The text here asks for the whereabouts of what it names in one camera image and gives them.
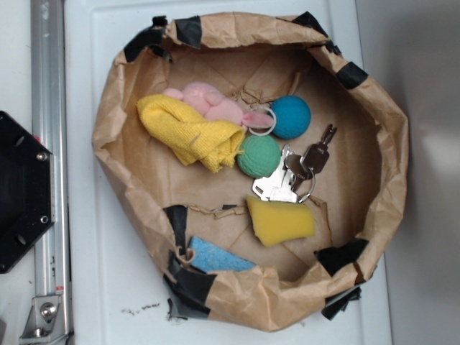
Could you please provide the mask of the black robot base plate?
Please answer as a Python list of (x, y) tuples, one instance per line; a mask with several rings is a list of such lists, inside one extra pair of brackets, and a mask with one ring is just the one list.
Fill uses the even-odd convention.
[(52, 153), (1, 112), (1, 273), (53, 225)]

